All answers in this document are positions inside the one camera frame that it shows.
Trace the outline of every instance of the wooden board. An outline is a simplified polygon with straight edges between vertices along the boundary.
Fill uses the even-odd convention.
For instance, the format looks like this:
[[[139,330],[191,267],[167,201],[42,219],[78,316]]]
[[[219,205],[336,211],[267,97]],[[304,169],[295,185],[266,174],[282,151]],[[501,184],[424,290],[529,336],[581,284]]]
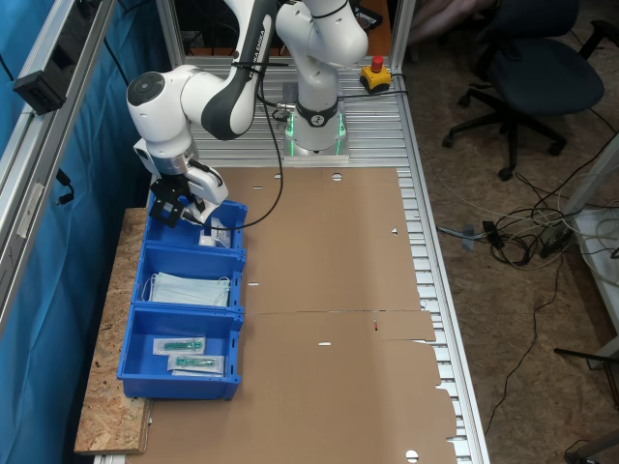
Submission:
[[[127,398],[116,379],[145,225],[146,209],[126,211],[75,438],[78,453],[146,450],[152,400]]]

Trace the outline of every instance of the black office chair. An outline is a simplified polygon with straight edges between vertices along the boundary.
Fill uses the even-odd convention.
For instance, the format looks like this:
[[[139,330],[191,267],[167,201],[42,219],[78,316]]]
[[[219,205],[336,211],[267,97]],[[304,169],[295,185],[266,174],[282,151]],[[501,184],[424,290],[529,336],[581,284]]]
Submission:
[[[502,181],[516,168],[518,125],[550,138],[548,149],[558,156],[566,139],[534,116],[559,116],[590,108],[604,95],[604,85],[587,59],[606,37],[619,46],[619,29],[606,21],[593,21],[594,33],[576,52],[569,46],[545,39],[567,34],[578,15],[577,0],[502,0],[494,20],[479,36],[477,75],[492,83],[501,99],[471,89],[458,104],[468,106],[471,97],[494,109],[481,118],[451,128],[443,146],[454,145],[454,134],[501,123],[509,139],[510,164],[498,173]]]

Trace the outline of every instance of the floor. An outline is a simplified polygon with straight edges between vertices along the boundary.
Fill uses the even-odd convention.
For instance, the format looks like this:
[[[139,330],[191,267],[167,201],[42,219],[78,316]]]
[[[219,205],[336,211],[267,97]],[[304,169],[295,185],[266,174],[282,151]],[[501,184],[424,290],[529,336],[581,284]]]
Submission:
[[[612,0],[583,0],[574,28],[582,41],[592,31],[590,21],[605,18],[619,24],[619,4]],[[577,47],[571,35],[559,40]],[[591,63],[604,81],[606,93],[596,110],[619,128],[619,48],[602,43]],[[497,217],[470,207],[447,191],[443,182],[463,198],[494,212],[507,214],[532,206],[537,197],[516,179],[502,183],[496,172],[507,159],[507,140],[491,126],[460,134],[452,149],[441,146],[451,126],[489,113],[477,101],[464,109],[456,104],[471,82],[475,63],[474,36],[454,33],[447,44],[429,43],[419,61],[405,66],[410,106],[422,154],[427,188],[436,224],[461,231],[471,224],[481,231],[482,220]],[[560,157],[550,156],[547,139],[528,130],[519,134],[517,172],[542,189],[554,189],[578,166],[593,157],[612,136],[593,113],[548,118],[545,122],[569,140]],[[568,184],[564,194],[573,191]],[[608,176],[596,203],[619,198],[619,170]],[[512,232],[524,228],[516,225]],[[562,358],[555,347],[595,352],[614,332],[607,322],[595,282],[573,246],[539,270],[522,271],[495,261],[487,245],[465,249],[460,239],[442,234],[441,249],[455,301],[457,319],[473,378],[484,427],[503,395],[506,375],[517,365],[533,339],[533,310],[549,301],[557,268],[558,293],[553,304],[538,312],[537,343],[512,376],[506,401],[486,435],[493,464],[563,462],[565,449],[578,439],[592,439],[619,428],[601,371],[585,361]],[[529,267],[545,264],[536,256]],[[603,463],[619,462],[619,447],[599,456]]]

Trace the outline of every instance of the red button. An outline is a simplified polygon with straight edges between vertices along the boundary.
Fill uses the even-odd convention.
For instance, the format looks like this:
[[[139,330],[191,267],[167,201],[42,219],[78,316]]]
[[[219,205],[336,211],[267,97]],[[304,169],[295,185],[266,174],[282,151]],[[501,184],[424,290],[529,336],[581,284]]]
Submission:
[[[383,57],[382,56],[374,56],[371,59],[371,70],[373,73],[380,73],[380,70],[383,69]]]

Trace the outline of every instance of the blue curtain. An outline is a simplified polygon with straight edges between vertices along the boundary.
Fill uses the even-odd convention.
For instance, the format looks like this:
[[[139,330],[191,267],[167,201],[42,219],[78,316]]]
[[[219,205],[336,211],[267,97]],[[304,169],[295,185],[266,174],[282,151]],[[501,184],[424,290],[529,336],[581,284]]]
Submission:
[[[124,1],[128,8],[138,2]],[[0,3],[1,17],[11,19],[3,22],[15,28],[2,32],[2,55],[18,73],[52,1]],[[128,14],[116,7],[107,40],[129,80],[169,69],[155,1]],[[1,97],[0,147],[23,105],[8,89],[3,86]],[[55,183],[0,338],[0,464],[73,459],[83,367],[92,355],[88,347],[101,317],[125,208],[144,169],[133,153],[139,137],[125,93],[102,46],[62,163],[75,199],[55,205],[54,199],[67,193]]]

